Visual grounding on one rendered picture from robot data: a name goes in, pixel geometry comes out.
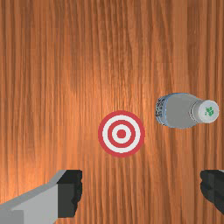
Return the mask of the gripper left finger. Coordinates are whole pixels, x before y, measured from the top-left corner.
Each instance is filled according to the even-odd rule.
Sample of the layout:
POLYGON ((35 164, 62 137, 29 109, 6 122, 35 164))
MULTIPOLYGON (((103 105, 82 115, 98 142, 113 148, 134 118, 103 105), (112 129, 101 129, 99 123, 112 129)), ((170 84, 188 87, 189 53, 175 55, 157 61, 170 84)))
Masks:
POLYGON ((61 170, 44 185, 0 205, 0 224, 54 224, 75 216, 82 195, 82 171, 61 170))

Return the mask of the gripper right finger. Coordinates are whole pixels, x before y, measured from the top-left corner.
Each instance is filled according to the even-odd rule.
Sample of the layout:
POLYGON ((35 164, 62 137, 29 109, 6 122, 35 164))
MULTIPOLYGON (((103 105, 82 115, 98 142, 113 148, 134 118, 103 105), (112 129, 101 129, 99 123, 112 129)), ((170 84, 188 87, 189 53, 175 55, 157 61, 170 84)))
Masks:
POLYGON ((224 214, 224 170, 203 170, 200 178, 203 196, 224 214))

